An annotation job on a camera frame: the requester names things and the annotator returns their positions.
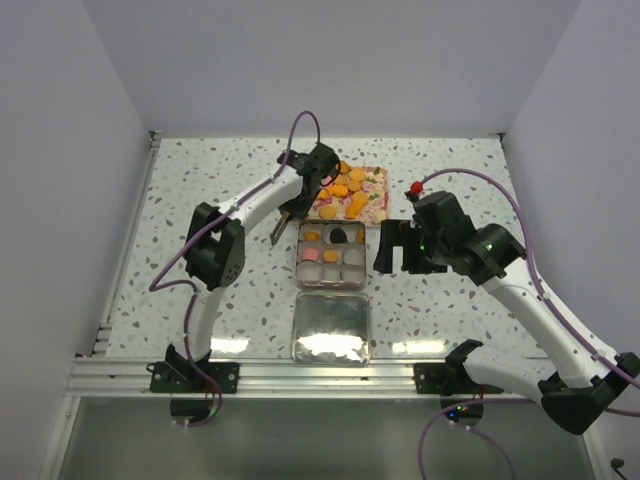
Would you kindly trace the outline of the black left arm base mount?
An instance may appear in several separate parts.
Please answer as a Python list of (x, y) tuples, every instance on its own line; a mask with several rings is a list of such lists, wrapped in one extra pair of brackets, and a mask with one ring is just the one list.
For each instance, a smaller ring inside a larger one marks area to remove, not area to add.
[[(222, 394), (235, 394), (240, 379), (240, 364), (236, 362), (208, 362), (199, 368), (219, 386)], [(186, 394), (212, 392), (211, 382), (187, 366), (182, 375), (166, 362), (150, 363), (146, 370), (151, 374), (149, 390), (152, 393)]]

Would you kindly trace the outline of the pink round cookie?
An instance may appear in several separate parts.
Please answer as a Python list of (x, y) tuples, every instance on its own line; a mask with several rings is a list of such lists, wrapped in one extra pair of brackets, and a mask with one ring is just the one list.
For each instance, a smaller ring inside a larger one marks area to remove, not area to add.
[(302, 261), (317, 262), (320, 259), (320, 252), (314, 247), (305, 248), (301, 254)]

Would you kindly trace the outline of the metal tongs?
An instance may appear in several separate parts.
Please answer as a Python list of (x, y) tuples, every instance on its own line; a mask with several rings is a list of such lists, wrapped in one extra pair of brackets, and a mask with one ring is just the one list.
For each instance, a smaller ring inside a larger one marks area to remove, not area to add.
[(269, 235), (270, 243), (272, 246), (275, 246), (279, 242), (289, 222), (290, 222), (290, 214), (288, 212), (282, 212), (274, 229), (271, 231)]

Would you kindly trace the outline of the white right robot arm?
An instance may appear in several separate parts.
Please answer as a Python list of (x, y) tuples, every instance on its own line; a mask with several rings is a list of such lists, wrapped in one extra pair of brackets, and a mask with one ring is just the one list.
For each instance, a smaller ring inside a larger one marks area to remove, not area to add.
[(617, 352), (586, 328), (530, 272), (525, 247), (505, 227), (475, 227), (446, 191), (412, 204), (411, 219), (382, 222), (374, 270), (392, 273), (393, 251), (400, 248), (404, 272), (466, 277), (501, 303), (546, 356), (527, 359), (468, 339), (435, 372), (415, 368), (416, 389), (429, 385), (446, 397), (497, 388), (541, 405), (569, 433), (586, 432), (638, 378), (638, 356)]

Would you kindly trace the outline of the orange flower cookie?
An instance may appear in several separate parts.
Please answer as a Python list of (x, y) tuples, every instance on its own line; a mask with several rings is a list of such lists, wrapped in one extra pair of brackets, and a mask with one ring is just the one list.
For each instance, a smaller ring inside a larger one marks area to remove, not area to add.
[(323, 253), (323, 259), (327, 263), (336, 263), (339, 258), (339, 253), (336, 250), (326, 250)]

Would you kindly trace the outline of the black round cookie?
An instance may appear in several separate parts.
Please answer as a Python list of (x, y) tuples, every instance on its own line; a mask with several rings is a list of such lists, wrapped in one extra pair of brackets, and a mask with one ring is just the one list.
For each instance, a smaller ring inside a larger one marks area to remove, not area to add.
[(331, 244), (345, 244), (348, 242), (347, 235), (341, 228), (333, 229), (329, 234), (329, 240)]

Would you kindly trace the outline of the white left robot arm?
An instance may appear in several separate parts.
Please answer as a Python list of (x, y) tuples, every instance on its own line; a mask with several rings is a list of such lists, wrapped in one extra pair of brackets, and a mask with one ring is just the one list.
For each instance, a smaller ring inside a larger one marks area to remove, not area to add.
[(172, 343), (182, 358), (172, 379), (185, 392), (197, 392), (207, 383), (208, 369), (201, 361), (210, 355), (214, 320), (224, 293), (244, 270), (247, 235), (279, 211), (281, 219), (271, 234), (271, 242), (277, 243), (289, 221), (307, 217), (323, 181), (340, 168), (337, 153), (323, 143), (309, 153), (285, 152), (277, 162), (275, 170), (236, 197), (219, 206), (202, 203), (194, 210), (179, 256), (186, 262), (187, 275), (198, 282), (191, 285), (194, 297)]

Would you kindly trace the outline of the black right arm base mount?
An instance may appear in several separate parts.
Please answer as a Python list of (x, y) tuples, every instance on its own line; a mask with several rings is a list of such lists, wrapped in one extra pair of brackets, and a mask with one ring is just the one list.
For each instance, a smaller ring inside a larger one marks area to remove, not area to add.
[(488, 393), (500, 394), (504, 390), (480, 384), (471, 379), (463, 368), (469, 350), (453, 351), (442, 362), (416, 363), (413, 366), (413, 380), (418, 394), (437, 394), (442, 397), (454, 395)]

